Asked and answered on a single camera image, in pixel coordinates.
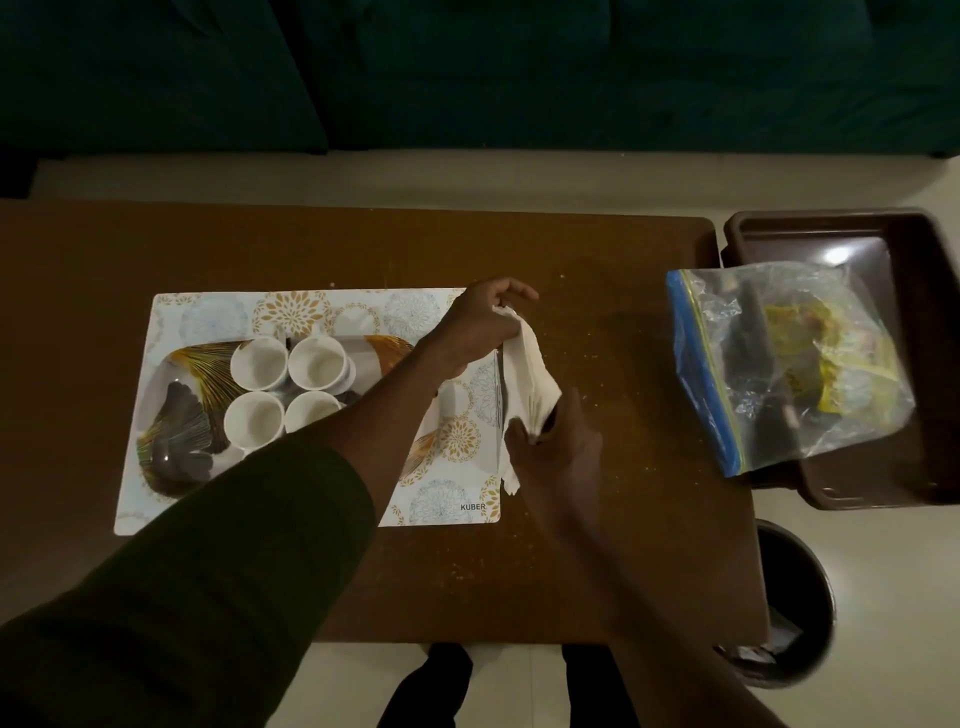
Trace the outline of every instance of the teal sofa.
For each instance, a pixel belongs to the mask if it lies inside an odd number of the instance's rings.
[[[0,144],[39,153],[960,151],[955,0],[7,7]]]

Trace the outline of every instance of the hand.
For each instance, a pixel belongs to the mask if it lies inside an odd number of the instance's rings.
[[[505,441],[520,492],[547,535],[562,537],[572,523],[597,525],[603,436],[587,422],[576,389],[560,397],[553,429],[538,442],[520,420],[511,420]]]
[[[443,320],[423,337],[421,345],[436,354],[444,378],[461,375],[467,364],[492,352],[520,333],[518,321],[493,312],[508,295],[536,301],[540,294],[526,283],[511,278],[474,283],[453,302]]]

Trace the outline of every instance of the plastic bag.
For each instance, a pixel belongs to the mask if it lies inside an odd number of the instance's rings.
[[[671,271],[677,374],[724,475],[900,429],[913,393],[845,268],[779,261]]]

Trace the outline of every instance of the floral placemat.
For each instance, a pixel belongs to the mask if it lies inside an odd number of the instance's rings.
[[[316,323],[333,336],[396,336],[416,344],[462,288],[166,293],[154,298],[124,461],[114,532],[131,535],[176,502],[151,489],[137,459],[137,408],[151,376],[178,349]],[[440,426],[431,450],[396,486],[381,526],[495,522],[500,517],[501,436],[496,354],[471,364],[439,392]]]

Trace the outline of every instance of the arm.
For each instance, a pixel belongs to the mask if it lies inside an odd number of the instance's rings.
[[[437,387],[516,333],[471,287],[351,407],[167,509],[81,585],[0,629],[10,724],[263,726],[347,585]]]
[[[645,594],[596,527],[603,440],[577,390],[557,405],[553,430],[531,444],[519,420],[507,447],[531,514],[593,597],[641,725],[782,723],[708,647],[680,632]]]
[[[339,452],[367,484],[376,512],[382,515],[440,385],[519,333],[516,320],[492,310],[510,295],[538,297],[530,286],[509,278],[472,285],[413,353],[363,399],[292,437],[308,447],[327,446]]]

